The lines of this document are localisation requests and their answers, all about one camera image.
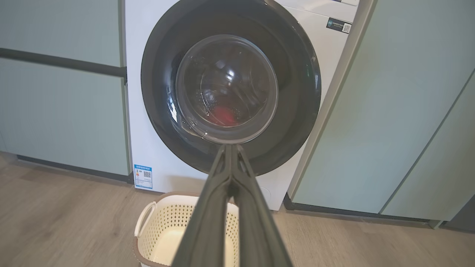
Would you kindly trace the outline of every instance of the sticker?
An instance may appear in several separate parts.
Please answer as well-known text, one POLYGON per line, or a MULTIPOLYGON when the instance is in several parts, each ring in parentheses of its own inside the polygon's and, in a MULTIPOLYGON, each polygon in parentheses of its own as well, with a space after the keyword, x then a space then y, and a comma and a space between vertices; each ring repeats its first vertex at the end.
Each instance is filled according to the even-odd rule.
POLYGON ((350 33, 352 28, 351 23, 341 21, 339 19, 329 18, 327 23, 327 28, 341 31, 344 33, 350 33))
POLYGON ((152 189, 152 168, 134 165, 135 186, 152 189))

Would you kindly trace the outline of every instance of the front-load washing machine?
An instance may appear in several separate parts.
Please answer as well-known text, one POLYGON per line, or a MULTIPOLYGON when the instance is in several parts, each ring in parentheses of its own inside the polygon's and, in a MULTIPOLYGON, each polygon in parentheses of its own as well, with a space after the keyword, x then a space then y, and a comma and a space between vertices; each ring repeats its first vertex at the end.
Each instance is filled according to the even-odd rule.
POLYGON ((242 144, 278 210, 358 0, 125 0, 136 188, 200 192, 242 144))

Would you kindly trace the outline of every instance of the baseboard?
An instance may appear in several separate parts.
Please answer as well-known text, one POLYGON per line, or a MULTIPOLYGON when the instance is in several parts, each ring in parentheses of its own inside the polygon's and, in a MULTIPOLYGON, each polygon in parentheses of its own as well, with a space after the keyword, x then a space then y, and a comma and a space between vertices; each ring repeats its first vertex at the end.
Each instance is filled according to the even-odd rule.
POLYGON ((441 228, 441 229, 447 229, 447 230, 451 230, 451 231, 457 231, 457 232, 466 233, 466 234, 473 234, 473 235, 475 235, 475 231, 466 230, 466 229, 460 229, 460 228, 456 228, 456 227, 445 226, 444 223, 442 223, 442 224, 439 226, 439 228, 441 228))
POLYGON ((340 209, 313 206, 313 205, 307 205, 307 204, 293 203, 288 194, 285 194, 285 197, 284 197, 284 207, 287 210, 313 211, 313 212, 330 213, 330 214, 338 214, 338 215, 346 215, 346 216, 356 216, 356 217, 363 217, 363 218, 378 218, 378 219, 399 220, 399 221, 403 220, 403 221, 414 221, 414 222, 424 222, 424 223, 429 222, 429 220, 427 219, 389 216, 389 215, 382 215, 378 213, 368 213, 368 212, 353 211, 353 210, 340 210, 340 209))
POLYGON ((42 164, 42 165, 46 165, 50 167, 65 169, 68 171, 80 172, 80 173, 109 178, 109 179, 118 180, 118 181, 124 181, 126 183, 133 184, 133 173, 130 173, 129 175, 121 175, 121 174, 116 174, 116 173, 102 172, 102 171, 96 171, 96 170, 71 166, 67 164, 61 164, 57 162, 50 162, 50 161, 35 159, 35 158, 30 158, 30 157, 21 156, 21 155, 17 155, 17 158, 22 161, 33 162, 33 163, 42 164))

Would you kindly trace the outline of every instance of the perforated basket pattern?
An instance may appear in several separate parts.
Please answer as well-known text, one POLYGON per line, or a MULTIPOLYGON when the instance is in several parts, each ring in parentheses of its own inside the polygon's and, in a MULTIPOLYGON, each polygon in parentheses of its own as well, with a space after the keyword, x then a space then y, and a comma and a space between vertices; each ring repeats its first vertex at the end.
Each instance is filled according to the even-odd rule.
MULTIPOLYGON (((150 215, 149 221, 143 225, 143 232, 138 238, 138 250, 147 260, 153 261, 154 249, 161 242, 161 237, 167 231, 177 228, 185 228, 190 221, 198 197, 172 195, 155 204, 155 209, 150 215)), ((228 203, 226 216, 226 256, 232 257, 234 267, 239 266, 239 216, 238 207, 228 203)))

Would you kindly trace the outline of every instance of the washing machine door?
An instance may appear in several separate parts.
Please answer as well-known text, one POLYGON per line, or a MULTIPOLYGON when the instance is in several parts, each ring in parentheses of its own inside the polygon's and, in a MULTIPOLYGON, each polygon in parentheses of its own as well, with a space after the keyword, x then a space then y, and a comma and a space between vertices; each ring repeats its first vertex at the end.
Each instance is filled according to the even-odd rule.
POLYGON ((157 134, 202 172, 222 143, 242 144, 256 175, 279 167, 304 144, 321 97, 309 38, 272 0, 178 1, 150 34, 141 79, 157 134))

